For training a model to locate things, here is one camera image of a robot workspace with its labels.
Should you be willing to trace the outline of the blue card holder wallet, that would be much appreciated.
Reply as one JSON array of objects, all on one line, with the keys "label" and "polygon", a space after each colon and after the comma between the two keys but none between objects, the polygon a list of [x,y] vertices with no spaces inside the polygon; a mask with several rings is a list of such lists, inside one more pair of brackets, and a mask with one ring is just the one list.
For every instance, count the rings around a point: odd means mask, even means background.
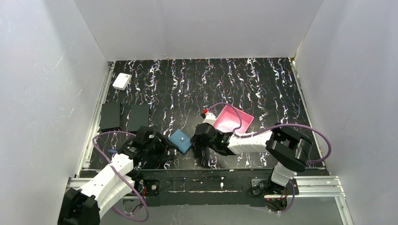
[{"label": "blue card holder wallet", "polygon": [[193,146],[193,143],[191,142],[190,137],[185,134],[183,131],[178,129],[175,131],[170,137],[169,140],[177,146],[178,150],[182,153],[185,154],[187,153],[191,147]]}]

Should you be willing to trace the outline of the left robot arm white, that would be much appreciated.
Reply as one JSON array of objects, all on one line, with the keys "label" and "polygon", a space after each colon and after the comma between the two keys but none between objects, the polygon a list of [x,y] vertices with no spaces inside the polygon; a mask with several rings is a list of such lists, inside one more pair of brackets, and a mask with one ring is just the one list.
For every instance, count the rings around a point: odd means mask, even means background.
[{"label": "left robot arm white", "polygon": [[[131,175],[134,170],[136,152],[131,148],[144,152],[160,153],[170,149],[179,149],[186,139],[172,135],[167,138],[162,133],[153,131],[149,127],[141,126],[134,133],[124,132],[130,139],[109,158],[97,144],[101,134],[92,139],[94,147],[103,155],[108,164],[91,180],[78,189],[70,188],[65,192],[57,223],[59,225],[98,225],[102,217],[113,209],[118,214],[134,222],[145,222],[149,219],[149,209],[138,190],[135,189],[135,178]],[[145,209],[146,217],[134,218],[134,213],[121,212],[116,204],[129,193],[134,193]]]}]

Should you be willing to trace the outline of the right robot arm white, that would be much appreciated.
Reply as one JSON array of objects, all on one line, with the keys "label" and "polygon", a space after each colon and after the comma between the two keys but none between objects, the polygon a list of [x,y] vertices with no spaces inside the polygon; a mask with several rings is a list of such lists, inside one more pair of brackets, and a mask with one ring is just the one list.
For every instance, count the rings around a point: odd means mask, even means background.
[{"label": "right robot arm white", "polygon": [[196,148],[210,148],[223,156],[267,151],[277,160],[267,181],[268,188],[286,187],[294,176],[304,172],[313,145],[289,124],[276,124],[268,130],[250,134],[235,134],[202,123],[196,126],[191,143]]}]

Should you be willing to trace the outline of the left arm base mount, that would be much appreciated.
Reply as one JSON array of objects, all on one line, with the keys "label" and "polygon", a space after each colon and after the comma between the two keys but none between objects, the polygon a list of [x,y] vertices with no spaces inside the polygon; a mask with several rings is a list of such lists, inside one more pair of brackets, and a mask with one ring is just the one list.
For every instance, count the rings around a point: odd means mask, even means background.
[{"label": "left arm base mount", "polygon": [[[160,191],[160,181],[159,180],[141,180],[136,185],[137,191],[142,196],[143,200],[146,202],[149,197],[158,196]],[[122,199],[122,206],[125,213],[132,213],[140,211],[144,208],[143,203],[132,191],[129,192]]]}]

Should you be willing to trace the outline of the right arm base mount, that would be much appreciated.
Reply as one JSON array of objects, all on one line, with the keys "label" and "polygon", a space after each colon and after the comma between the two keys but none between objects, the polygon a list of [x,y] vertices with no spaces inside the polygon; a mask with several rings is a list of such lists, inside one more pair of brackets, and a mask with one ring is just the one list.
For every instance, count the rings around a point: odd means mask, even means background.
[{"label": "right arm base mount", "polygon": [[268,211],[281,214],[289,210],[299,195],[295,179],[289,180],[286,186],[274,184],[271,180],[252,179],[247,194],[253,198],[263,198]]}]

